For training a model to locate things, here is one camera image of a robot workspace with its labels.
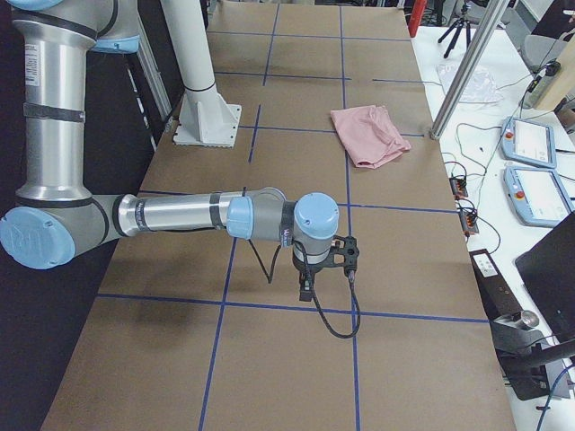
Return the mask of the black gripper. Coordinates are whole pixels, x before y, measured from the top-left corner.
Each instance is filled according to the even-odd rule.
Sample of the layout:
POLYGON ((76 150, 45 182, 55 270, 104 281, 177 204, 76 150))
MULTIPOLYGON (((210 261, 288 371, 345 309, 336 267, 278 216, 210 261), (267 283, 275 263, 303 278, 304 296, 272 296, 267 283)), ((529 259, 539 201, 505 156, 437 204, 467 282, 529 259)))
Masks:
POLYGON ((354 236, 335 235, 330 249, 317 262, 312 262, 314 256, 304 252, 299 242, 294 242, 292 262, 299 271, 299 300, 313 301, 313 285, 315 275, 325 268, 341 268, 349 281, 354 281, 358 270, 359 249, 354 236))

